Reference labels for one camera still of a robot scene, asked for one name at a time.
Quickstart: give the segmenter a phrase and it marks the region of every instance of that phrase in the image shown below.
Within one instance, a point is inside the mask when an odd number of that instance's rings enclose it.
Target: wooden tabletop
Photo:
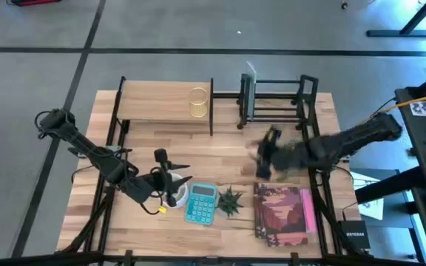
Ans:
[[[96,95],[87,137],[97,145],[102,146],[106,141],[114,99],[113,91],[98,91]],[[257,100],[258,106],[279,106],[284,103],[283,100]],[[318,94],[316,111],[321,134],[339,131],[330,93]],[[243,193],[239,203],[244,208],[240,209],[240,214],[231,218],[217,212],[213,225],[203,226],[184,221],[185,207],[151,216],[128,196],[116,192],[106,254],[124,255],[125,250],[130,249],[138,256],[287,258],[290,252],[298,252],[302,258],[321,257],[316,233],[308,234],[307,245],[287,248],[268,248],[263,240],[254,237],[252,183],[260,180],[254,177],[254,162],[248,156],[246,144],[250,140],[262,138],[270,124],[250,123],[243,130],[238,130],[238,120],[238,107],[234,99],[215,99],[212,137],[209,135],[208,125],[202,123],[131,122],[125,146],[133,149],[129,153],[129,161],[140,169],[140,173],[146,173],[156,166],[153,152],[155,149],[165,148],[173,163],[191,165],[190,168],[175,171],[176,173],[193,175],[191,183],[212,184],[219,191],[225,191],[231,185],[233,191]],[[301,134],[294,126],[279,125],[283,130],[281,141],[300,139]],[[78,168],[88,165],[87,160],[80,160]],[[58,249],[66,247],[89,219],[97,179],[98,171],[94,168],[76,174]],[[301,188],[310,187],[307,171],[297,173],[289,182]],[[351,178],[343,170],[335,170],[331,173],[330,184],[335,213],[341,219],[341,210],[356,202]],[[151,211],[155,211],[158,205],[158,199],[146,202],[146,207]],[[346,217],[360,219],[356,205],[346,209]],[[332,252],[331,231],[325,218],[323,220],[328,250]],[[99,231],[98,226],[95,242],[99,239]]]
[[[208,111],[203,117],[190,115],[189,93],[194,88],[204,89],[209,99],[211,90],[209,82],[125,81],[118,118],[208,122]],[[209,110],[208,99],[206,110]]]

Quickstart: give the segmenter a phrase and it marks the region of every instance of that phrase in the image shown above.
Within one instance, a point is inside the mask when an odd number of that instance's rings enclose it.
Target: concrete floor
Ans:
[[[346,11],[339,5],[339,0],[106,0],[92,47],[426,51],[426,39],[365,37],[369,29],[403,26],[421,6],[417,0],[377,0],[367,8],[365,1],[350,1]],[[0,47],[83,47],[97,6],[98,0],[23,8],[0,1]],[[419,27],[426,29],[426,19]],[[49,145],[37,139],[33,118],[63,106],[80,57],[0,53],[0,258],[12,252]],[[235,91],[247,61],[261,78],[319,78],[319,91],[333,93],[342,129],[362,121],[395,89],[426,81],[423,57],[90,54],[72,112],[84,132],[96,90],[117,89],[122,75],[161,81],[213,77],[215,89]],[[392,114],[403,123],[398,112]],[[404,134],[396,142],[365,147],[351,165],[403,171],[416,165],[406,156],[408,148]],[[394,155],[382,155],[384,149]],[[53,252],[76,163],[62,143],[25,255]]]

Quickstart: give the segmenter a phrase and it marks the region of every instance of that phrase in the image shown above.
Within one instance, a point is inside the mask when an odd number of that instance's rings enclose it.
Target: pink book spine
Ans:
[[[305,223],[308,232],[317,232],[317,224],[315,223],[314,204],[311,200],[310,191],[306,188],[300,189],[300,197],[302,198],[303,213],[305,214]]]

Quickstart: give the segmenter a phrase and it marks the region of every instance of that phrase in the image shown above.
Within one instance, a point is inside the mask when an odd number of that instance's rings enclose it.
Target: succulent plant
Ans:
[[[218,205],[216,208],[219,208],[221,211],[224,211],[228,218],[230,215],[234,215],[234,213],[239,213],[237,211],[238,208],[242,207],[242,205],[237,203],[237,200],[243,195],[242,193],[236,193],[233,195],[233,191],[231,190],[231,186],[229,186],[228,189],[226,189],[226,193],[221,194],[220,198],[218,200]]]

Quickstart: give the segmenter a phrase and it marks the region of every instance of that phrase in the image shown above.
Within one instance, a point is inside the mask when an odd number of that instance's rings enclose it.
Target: teal calculator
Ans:
[[[192,184],[185,220],[200,225],[213,223],[217,189],[213,185]]]

